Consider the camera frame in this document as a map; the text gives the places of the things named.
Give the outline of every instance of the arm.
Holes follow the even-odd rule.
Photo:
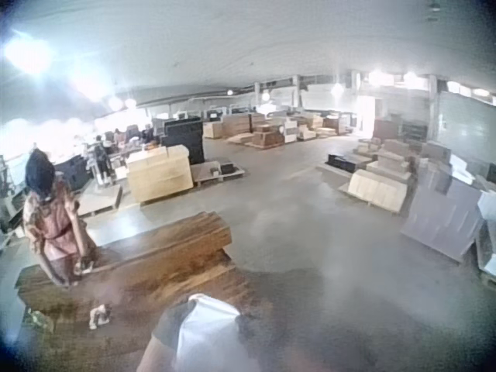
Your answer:
[[[136,372],[173,372],[176,353],[152,335]]]
[[[62,192],[64,193],[64,207],[69,219],[71,220],[72,231],[74,232],[74,237],[76,238],[77,250],[79,251],[79,255],[81,257],[85,257],[88,255],[88,247],[85,239],[83,238],[81,221],[79,220],[78,209],[76,206],[77,201],[66,184],[62,187]]]
[[[64,279],[62,279],[53,269],[52,263],[50,260],[48,260],[47,255],[45,254],[45,251],[43,248],[38,250],[37,253],[38,256],[38,261],[40,262],[40,266],[45,271],[46,275],[50,278],[50,280],[55,284],[59,286],[66,285],[66,282]]]

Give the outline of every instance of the ceiling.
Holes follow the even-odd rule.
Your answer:
[[[1,59],[0,121],[107,112],[74,91],[75,69],[138,103],[375,68],[496,92],[494,22],[484,2],[438,0],[438,20],[428,22],[430,2],[25,0],[4,18],[8,28],[46,40],[57,60],[33,77]]]

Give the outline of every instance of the wooden pallet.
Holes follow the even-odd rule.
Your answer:
[[[275,147],[279,147],[279,146],[283,146],[283,145],[284,145],[284,143],[276,143],[276,144],[270,145],[270,146],[260,146],[260,145],[254,144],[253,142],[245,143],[245,146],[255,147],[256,149],[259,149],[259,150],[269,150],[269,149],[273,149]]]
[[[203,164],[191,165],[191,174],[193,175],[193,182],[197,186],[201,186],[204,182],[218,181],[223,182],[226,178],[242,177],[245,171],[238,167],[235,163],[232,163],[236,171],[231,174],[220,174],[220,163],[218,161],[208,161]],[[214,176],[210,173],[211,168],[219,169],[219,175]]]

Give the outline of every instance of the gray floor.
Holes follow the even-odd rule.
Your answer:
[[[355,146],[332,138],[258,151],[205,141],[207,157],[229,157],[246,176],[142,208],[125,194],[117,212],[87,219],[88,230],[104,244],[217,211],[231,226],[229,254],[325,366],[476,370],[494,347],[496,292],[481,285],[470,257],[459,265],[402,236],[402,217],[340,193],[315,169],[327,150]],[[30,262],[25,245],[0,257],[7,342],[22,316],[13,282]]]

